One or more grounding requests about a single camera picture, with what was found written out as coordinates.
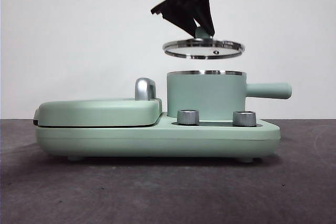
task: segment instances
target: dark gray tabletop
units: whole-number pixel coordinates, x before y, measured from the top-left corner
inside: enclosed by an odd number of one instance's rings
[[[275,155],[88,158],[44,153],[1,120],[1,219],[20,223],[336,223],[336,120],[269,120]]]

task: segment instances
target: mint green appliance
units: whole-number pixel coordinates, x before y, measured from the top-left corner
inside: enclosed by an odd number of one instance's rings
[[[251,162],[274,153],[280,141],[278,126],[255,117],[247,126],[244,120],[235,122],[234,114],[237,109],[245,113],[247,96],[289,98],[288,84],[247,85],[245,73],[219,70],[169,73],[167,79],[168,114],[156,98],[155,82],[147,78],[137,80],[134,98],[43,103],[34,116],[37,143],[45,152],[71,161],[150,156],[234,157]],[[189,81],[195,87],[189,87]],[[197,97],[209,90],[209,84],[218,92],[211,97],[223,95],[218,101]]]

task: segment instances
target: small pot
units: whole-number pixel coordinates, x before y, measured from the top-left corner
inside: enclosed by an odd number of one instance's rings
[[[245,110],[246,97],[288,99],[288,83],[247,84],[237,71],[192,70],[167,74],[168,116],[178,110],[199,110],[200,120],[231,120],[233,112]]]

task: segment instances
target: white wall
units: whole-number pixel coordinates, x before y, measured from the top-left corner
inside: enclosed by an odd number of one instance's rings
[[[150,14],[160,1],[2,0],[2,118],[32,118],[52,100],[132,97],[138,77],[166,103],[166,73],[188,69],[290,82],[290,100],[247,99],[260,118],[336,118],[336,0],[211,0],[215,37],[247,49],[216,61],[163,53],[189,35]]]

